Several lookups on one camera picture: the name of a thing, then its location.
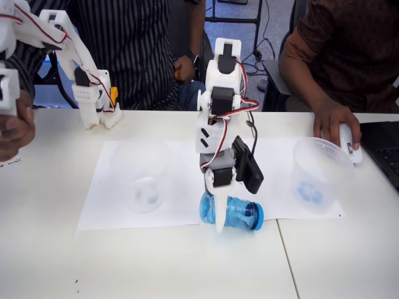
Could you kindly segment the left hand of striped-shirt person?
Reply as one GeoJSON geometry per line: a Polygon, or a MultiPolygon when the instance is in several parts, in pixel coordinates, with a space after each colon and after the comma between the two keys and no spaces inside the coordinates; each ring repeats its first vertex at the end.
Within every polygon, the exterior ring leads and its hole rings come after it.
{"type": "Polygon", "coordinates": [[[177,81],[189,84],[195,76],[195,66],[191,59],[184,55],[174,62],[174,75],[177,81]]]}

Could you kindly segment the right hand of brown-shirt person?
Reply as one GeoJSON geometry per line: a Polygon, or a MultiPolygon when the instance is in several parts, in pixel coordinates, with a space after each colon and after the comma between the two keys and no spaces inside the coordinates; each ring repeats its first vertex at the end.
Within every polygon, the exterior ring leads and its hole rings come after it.
{"type": "Polygon", "coordinates": [[[348,107],[331,99],[322,100],[314,108],[313,132],[316,138],[323,138],[340,147],[340,124],[345,123],[352,132],[353,149],[360,148],[362,137],[360,123],[348,107]]]}

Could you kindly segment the right hand of striped-shirt person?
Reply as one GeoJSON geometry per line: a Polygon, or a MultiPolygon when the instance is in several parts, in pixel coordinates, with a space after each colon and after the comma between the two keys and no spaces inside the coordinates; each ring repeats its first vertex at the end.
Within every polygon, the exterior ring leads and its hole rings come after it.
{"type": "Polygon", "coordinates": [[[35,137],[34,112],[28,92],[21,90],[16,108],[17,116],[1,115],[1,162],[15,157],[35,137]]]}

